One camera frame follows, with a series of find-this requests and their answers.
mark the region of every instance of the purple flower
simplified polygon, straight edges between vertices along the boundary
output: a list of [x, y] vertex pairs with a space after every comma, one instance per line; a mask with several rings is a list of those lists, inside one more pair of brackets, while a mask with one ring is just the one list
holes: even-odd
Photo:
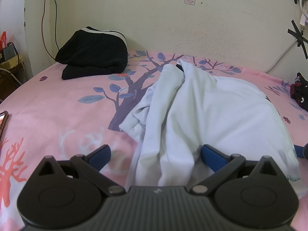
[[287, 117], [284, 116], [283, 119], [284, 119], [288, 124], [291, 123], [291, 121], [290, 121]]
[[42, 76], [39, 81], [40, 82], [45, 81], [47, 78], [48, 78], [47, 76]]

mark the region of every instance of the pink bedsheet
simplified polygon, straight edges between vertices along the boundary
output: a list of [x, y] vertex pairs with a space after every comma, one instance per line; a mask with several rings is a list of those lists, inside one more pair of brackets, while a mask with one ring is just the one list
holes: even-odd
[[[103, 144], [112, 150], [102, 173], [124, 185], [136, 143], [118, 125], [159, 77], [167, 63], [193, 63], [212, 75], [254, 83], [278, 109], [294, 144], [308, 142], [308, 113], [289, 96], [290, 83], [270, 75], [204, 58], [130, 51], [122, 74], [62, 80], [56, 63], [18, 88], [1, 105], [10, 114], [0, 142], [0, 231], [19, 230], [23, 223], [16, 200], [27, 178], [45, 155], [58, 160], [88, 154]], [[308, 162], [300, 160], [308, 184]], [[308, 197], [300, 200], [293, 227], [308, 230]]]

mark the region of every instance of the black cloth with white stripe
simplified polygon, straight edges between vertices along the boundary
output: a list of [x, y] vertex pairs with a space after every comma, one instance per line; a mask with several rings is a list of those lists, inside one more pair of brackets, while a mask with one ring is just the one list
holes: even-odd
[[92, 27], [78, 30], [59, 50], [57, 62], [67, 64], [62, 79], [122, 73], [127, 66], [124, 35]]

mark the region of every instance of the silver screw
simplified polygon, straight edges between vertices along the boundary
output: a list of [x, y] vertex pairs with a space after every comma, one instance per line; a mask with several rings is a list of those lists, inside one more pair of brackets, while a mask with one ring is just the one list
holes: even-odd
[[124, 189], [121, 186], [113, 185], [108, 188], [108, 192], [111, 194], [119, 194], [122, 193]]
[[204, 194], [205, 192], [208, 191], [208, 187], [204, 185], [196, 185], [196, 186], [193, 186], [192, 189], [197, 194]]

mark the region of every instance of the orange object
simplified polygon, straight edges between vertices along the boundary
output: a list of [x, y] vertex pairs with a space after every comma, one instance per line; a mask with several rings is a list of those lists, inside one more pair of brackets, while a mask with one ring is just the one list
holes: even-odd
[[5, 48], [7, 45], [7, 33], [4, 31], [0, 37], [0, 50]]

